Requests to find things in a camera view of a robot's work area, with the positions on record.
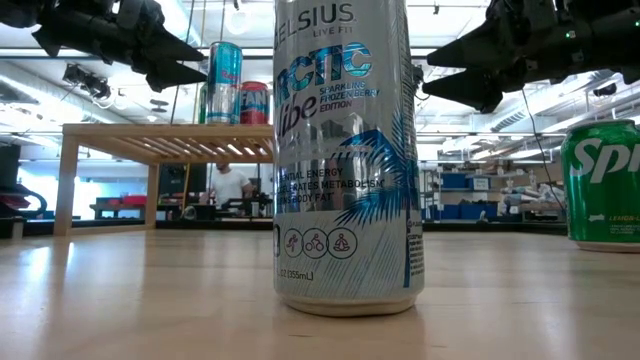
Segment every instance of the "table leg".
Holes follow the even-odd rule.
[[[158,170],[158,165],[149,165],[149,176],[147,178],[147,205],[144,212],[144,224],[149,229],[154,229],[156,227],[156,212],[158,210]]]
[[[64,136],[60,151],[60,173],[58,176],[58,200],[56,204],[53,234],[67,236],[73,220],[73,193],[78,171],[78,139]]]

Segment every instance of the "icon circle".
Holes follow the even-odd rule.
[[[284,252],[289,257],[298,257],[302,254],[302,234],[296,229],[289,229],[284,234]]]
[[[329,253],[336,259],[348,259],[358,249],[358,238],[353,231],[345,228],[337,228],[329,233]]]
[[[327,253],[327,234],[317,228],[312,228],[304,233],[303,251],[312,259],[319,259]]]

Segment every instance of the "silver can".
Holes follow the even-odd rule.
[[[314,314],[424,287],[404,0],[276,1],[275,288]]]
[[[207,124],[240,123],[242,49],[220,41],[211,44],[207,78]]]

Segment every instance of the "ceiling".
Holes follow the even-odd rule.
[[[164,10],[166,28],[183,39],[188,33],[189,43],[202,47],[203,51],[206,51],[204,48],[207,44],[220,39],[233,42],[245,50],[266,51],[267,56],[245,59],[242,79],[271,82],[272,61],[268,54],[273,44],[273,0],[242,0],[240,11],[234,9],[232,0],[156,1]],[[488,3],[489,0],[407,0],[413,59],[416,65],[422,66],[425,81],[459,71],[431,67],[424,56],[430,49],[446,45],[482,24]],[[87,118],[115,123],[149,123],[150,119],[156,123],[175,124],[194,121],[198,85],[173,87],[155,93],[143,75],[132,72],[124,65],[108,66],[83,54],[62,59],[48,58],[37,50],[38,44],[31,36],[35,30],[0,25],[0,84],[3,79],[13,85],[22,84],[25,94],[35,94],[33,97],[47,100],[40,101],[41,105],[37,106],[28,103],[0,104],[0,114],[3,114],[0,116],[0,132],[5,135],[7,132],[25,135],[17,138],[4,136],[0,137],[0,141],[33,144],[29,140],[23,141],[24,138],[29,139],[31,134],[46,131],[45,138],[55,142],[58,141],[56,137],[49,135],[59,132],[61,124]],[[86,71],[108,79],[112,97],[106,101],[94,101],[82,90],[70,87],[62,81],[67,64],[77,64]],[[202,64],[197,63],[187,65],[203,68]],[[546,82],[528,84],[525,93],[531,113],[540,124],[537,130],[550,128],[561,131],[566,126],[557,124],[571,119],[583,121],[596,116],[603,118],[620,114],[636,116],[633,104],[640,99],[638,90],[633,86],[624,86],[619,76],[611,75],[584,74],[571,77],[556,86]],[[592,94],[593,89],[611,82],[620,85],[616,95],[597,98]],[[419,93],[418,96],[422,98],[424,94]],[[168,103],[163,107],[166,112],[153,112],[155,106],[150,103],[151,100]],[[505,94],[505,100],[490,115],[480,115],[470,107],[437,97],[416,100],[416,131],[424,135],[420,139],[425,144],[438,146],[440,155],[437,156],[458,156],[455,153],[466,152],[468,157],[474,158],[473,152],[509,147],[508,151],[497,155],[489,153],[489,157],[508,156],[531,146],[531,137],[478,138],[466,135],[468,132],[490,132],[496,128],[502,132],[533,131],[522,93]],[[435,132],[461,134],[436,136],[433,134]],[[550,149],[557,146],[553,141],[548,141],[547,145]]]

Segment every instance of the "sprite can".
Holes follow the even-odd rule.
[[[424,287],[405,11],[276,1],[275,288],[298,310],[397,313]]]
[[[584,250],[640,252],[640,134],[632,120],[591,122],[562,145],[569,238]]]

